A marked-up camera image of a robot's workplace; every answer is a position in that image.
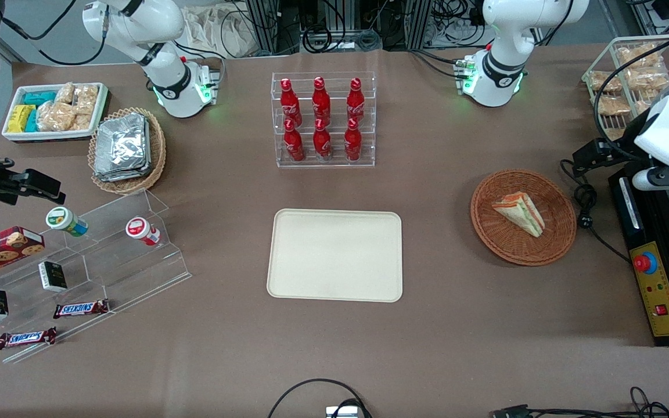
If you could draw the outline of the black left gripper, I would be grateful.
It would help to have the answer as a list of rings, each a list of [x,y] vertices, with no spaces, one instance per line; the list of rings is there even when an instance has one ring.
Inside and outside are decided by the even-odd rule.
[[[574,176],[590,170],[626,164],[625,175],[637,189],[669,189],[669,166],[648,156],[632,141],[594,139],[573,153]]]

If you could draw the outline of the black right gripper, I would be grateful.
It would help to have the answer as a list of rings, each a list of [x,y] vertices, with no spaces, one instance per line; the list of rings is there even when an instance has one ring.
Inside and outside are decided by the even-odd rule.
[[[34,169],[12,170],[15,161],[0,157],[0,202],[17,204],[19,196],[34,196],[61,206],[66,194],[60,191],[61,182]]]

